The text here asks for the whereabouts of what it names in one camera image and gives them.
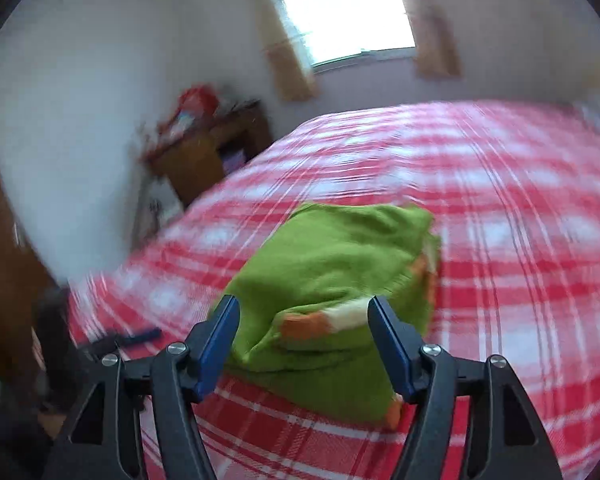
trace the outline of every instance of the window sill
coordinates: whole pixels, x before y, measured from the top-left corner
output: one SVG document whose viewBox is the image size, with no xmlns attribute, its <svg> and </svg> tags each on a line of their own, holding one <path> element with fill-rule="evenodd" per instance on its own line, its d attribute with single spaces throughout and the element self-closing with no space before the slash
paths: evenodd
<svg viewBox="0 0 600 480">
<path fill-rule="evenodd" d="M 386 50 L 369 50 L 368 52 L 361 52 L 360 54 L 354 54 L 353 56 L 341 57 L 330 61 L 324 61 L 322 63 L 316 63 L 314 65 L 314 72 L 320 74 L 322 72 L 328 72 L 329 70 L 344 68 L 346 66 L 366 64 L 376 61 L 386 61 L 389 59 L 405 59 L 408 57 L 413 57 L 415 54 L 416 48 L 414 46 L 405 48 L 388 48 Z"/>
</svg>

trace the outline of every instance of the white wall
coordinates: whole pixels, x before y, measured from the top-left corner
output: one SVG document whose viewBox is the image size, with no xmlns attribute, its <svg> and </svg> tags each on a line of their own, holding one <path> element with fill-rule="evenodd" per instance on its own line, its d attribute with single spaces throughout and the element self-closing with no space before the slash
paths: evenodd
<svg viewBox="0 0 600 480">
<path fill-rule="evenodd" d="M 59 280 L 128 256 L 142 178 L 135 131 L 198 77 L 179 6 L 23 0 L 0 32 L 0 176 Z"/>
<path fill-rule="evenodd" d="M 427 100 L 507 98 L 562 101 L 578 95 L 600 59 L 600 19 L 585 0 L 434 0 L 445 9 L 461 56 L 459 80 L 416 78 L 409 59 L 318 75 L 321 95 L 285 104 L 276 95 L 248 0 L 192 0 L 213 45 L 216 81 L 266 102 L 282 136 L 316 115 Z"/>
</svg>

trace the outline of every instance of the red and white plaid blanket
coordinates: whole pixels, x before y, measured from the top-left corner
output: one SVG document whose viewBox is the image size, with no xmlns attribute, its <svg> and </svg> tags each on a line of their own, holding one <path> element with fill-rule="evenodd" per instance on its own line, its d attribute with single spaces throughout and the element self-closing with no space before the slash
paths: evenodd
<svg viewBox="0 0 600 480">
<path fill-rule="evenodd" d="M 426 339 L 455 356 L 506 356 L 565 478 L 584 478 L 600 458 L 600 134 L 565 108 L 432 103 L 308 121 L 116 272 L 73 284 L 73 336 L 163 329 L 130 357 L 184 338 L 305 201 L 428 208 L 442 262 Z M 195 409 L 227 479 L 388 478 L 404 411 L 397 433 L 350 426 L 229 377 Z M 466 418 L 459 399 L 445 479 L 458 470 Z M 163 478 L 150 404 L 142 424 L 149 473 Z"/>
</svg>

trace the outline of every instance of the checkered bed sheet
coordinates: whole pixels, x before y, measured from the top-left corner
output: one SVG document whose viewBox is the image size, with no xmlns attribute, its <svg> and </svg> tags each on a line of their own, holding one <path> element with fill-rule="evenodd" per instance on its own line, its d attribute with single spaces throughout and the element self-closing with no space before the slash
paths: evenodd
<svg viewBox="0 0 600 480">
<path fill-rule="evenodd" d="M 565 478 L 600 458 L 600 134 L 570 109 L 506 102 L 403 105 L 318 117 L 206 192 L 116 272 L 72 285 L 76 340 L 158 326 L 156 353 L 205 319 L 232 276 L 296 206 L 415 202 L 442 237 L 429 342 L 507 357 Z M 388 478 L 397 433 L 302 410 L 235 378 L 195 409 L 218 478 Z M 445 479 L 462 456 L 456 403 Z M 164 478 L 151 405 L 148 471 Z"/>
</svg>

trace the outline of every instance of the window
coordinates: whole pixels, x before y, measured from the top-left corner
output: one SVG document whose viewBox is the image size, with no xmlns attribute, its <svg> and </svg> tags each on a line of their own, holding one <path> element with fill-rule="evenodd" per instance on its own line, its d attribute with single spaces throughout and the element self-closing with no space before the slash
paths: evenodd
<svg viewBox="0 0 600 480">
<path fill-rule="evenodd" d="M 314 66 L 361 54 L 403 56 L 414 47 L 402 0 L 276 0 Z"/>
</svg>

